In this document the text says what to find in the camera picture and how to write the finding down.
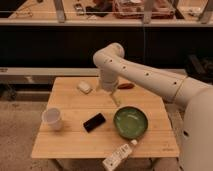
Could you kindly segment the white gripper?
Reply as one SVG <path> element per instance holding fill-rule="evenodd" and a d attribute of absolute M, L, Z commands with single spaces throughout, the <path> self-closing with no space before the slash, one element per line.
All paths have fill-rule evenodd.
<path fill-rule="evenodd" d="M 96 87 L 96 91 L 101 90 L 111 92 L 110 97 L 117 107 L 120 107 L 120 101 L 116 98 L 115 92 L 113 92 L 118 85 L 118 75 L 114 71 L 100 70 L 99 84 Z"/>

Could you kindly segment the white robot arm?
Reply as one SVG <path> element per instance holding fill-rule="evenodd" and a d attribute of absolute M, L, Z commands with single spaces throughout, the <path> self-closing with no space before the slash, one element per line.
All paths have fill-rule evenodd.
<path fill-rule="evenodd" d="M 166 70 L 124 59 L 119 43 L 112 43 L 93 55 L 100 72 L 99 85 L 108 92 L 121 76 L 185 110 L 180 171 L 213 171 L 213 85 Z"/>

